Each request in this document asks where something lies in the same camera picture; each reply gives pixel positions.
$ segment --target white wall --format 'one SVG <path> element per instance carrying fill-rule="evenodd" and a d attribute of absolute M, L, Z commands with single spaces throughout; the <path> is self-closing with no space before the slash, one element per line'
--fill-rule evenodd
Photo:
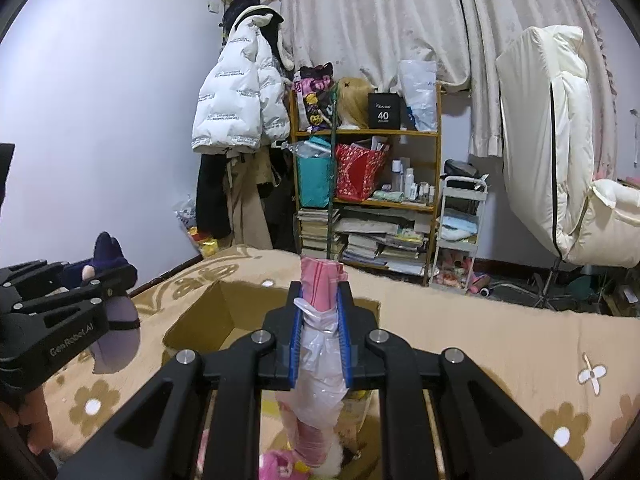
<path fill-rule="evenodd" d="M 220 50 L 209 1 L 27 2 L 0 43 L 0 140 L 16 144 L 0 266 L 87 258 L 102 230 L 138 283 L 196 255 L 172 206 L 195 190 L 191 125 Z"/>
<path fill-rule="evenodd" d="M 634 168 L 635 119 L 631 108 L 640 111 L 640 45 L 610 0 L 597 0 L 597 21 L 604 38 L 604 50 L 618 92 L 618 176 L 640 176 Z M 501 158 L 475 158 L 467 154 L 471 131 L 471 98 L 468 94 L 443 98 L 443 160 L 469 160 L 481 173 L 489 174 L 490 193 L 481 232 L 479 258 L 530 266 L 547 267 L 554 256 L 513 214 L 504 189 Z"/>

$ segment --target white puffer jacket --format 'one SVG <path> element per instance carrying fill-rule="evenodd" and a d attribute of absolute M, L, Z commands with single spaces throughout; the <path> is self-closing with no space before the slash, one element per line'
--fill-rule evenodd
<path fill-rule="evenodd" d="M 257 8 L 249 7 L 238 16 L 218 63 L 200 89 L 191 141 L 195 152 L 253 153 L 289 135 L 285 82 L 260 33 L 272 15 L 244 18 Z"/>

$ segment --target human hand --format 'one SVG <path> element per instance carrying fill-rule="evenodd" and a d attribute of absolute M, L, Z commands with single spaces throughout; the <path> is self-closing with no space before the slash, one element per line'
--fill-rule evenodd
<path fill-rule="evenodd" d="M 53 428 L 42 386 L 24 397 L 18 413 L 0 401 L 0 416 L 9 428 L 15 428 L 18 424 L 31 427 L 27 436 L 27 446 L 34 455 L 39 455 L 44 449 L 52 446 Z"/>

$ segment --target white flower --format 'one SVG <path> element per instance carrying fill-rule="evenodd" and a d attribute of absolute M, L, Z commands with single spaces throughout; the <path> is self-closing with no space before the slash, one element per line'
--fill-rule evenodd
<path fill-rule="evenodd" d="M 593 393 L 595 393 L 597 397 L 600 394 L 600 382 L 598 379 L 607 374 L 607 369 L 603 365 L 597 365 L 591 368 L 591 363 L 589 362 L 587 354 L 582 354 L 582 358 L 584 359 L 584 362 L 587 363 L 587 368 L 578 374 L 578 382 L 580 384 L 584 384 L 587 380 L 591 379 Z"/>

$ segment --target white rolling cart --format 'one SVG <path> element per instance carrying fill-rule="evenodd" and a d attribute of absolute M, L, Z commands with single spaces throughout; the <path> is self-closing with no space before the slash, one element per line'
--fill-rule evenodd
<path fill-rule="evenodd" d="M 474 184 L 475 189 L 463 189 L 461 187 L 452 186 L 455 182 L 470 182 Z M 448 176 L 444 179 L 444 184 L 442 187 L 442 204 L 440 206 L 440 219 L 444 216 L 444 209 L 446 207 L 447 198 L 458 198 L 463 200 L 469 200 L 473 202 L 478 202 L 478 208 L 476 209 L 476 217 L 478 217 L 478 234 L 476 235 L 476 242 L 449 242 L 448 240 L 443 240 L 442 229 L 438 229 L 438 236 L 436 238 L 436 250 L 433 255 L 433 263 L 431 264 L 431 276 L 429 278 L 429 285 L 436 286 L 439 288 L 443 288 L 445 290 L 452 290 L 454 292 L 460 292 L 465 294 L 467 289 L 469 288 L 469 281 L 471 280 L 471 274 L 473 273 L 474 264 L 476 262 L 476 253 L 478 252 L 478 247 L 480 243 L 480 233 L 482 231 L 482 221 L 484 219 L 484 205 L 486 203 L 487 197 L 487 184 L 484 180 L 480 180 L 478 178 L 471 178 L 468 176 Z M 442 286 L 440 287 L 437 283 L 433 283 L 433 278 L 435 274 L 436 264 L 438 263 L 438 253 L 440 249 L 454 249 L 457 251 L 463 251 L 468 253 L 471 257 L 471 266 L 466 273 L 465 286 L 463 288 L 455 288 L 453 286 Z"/>

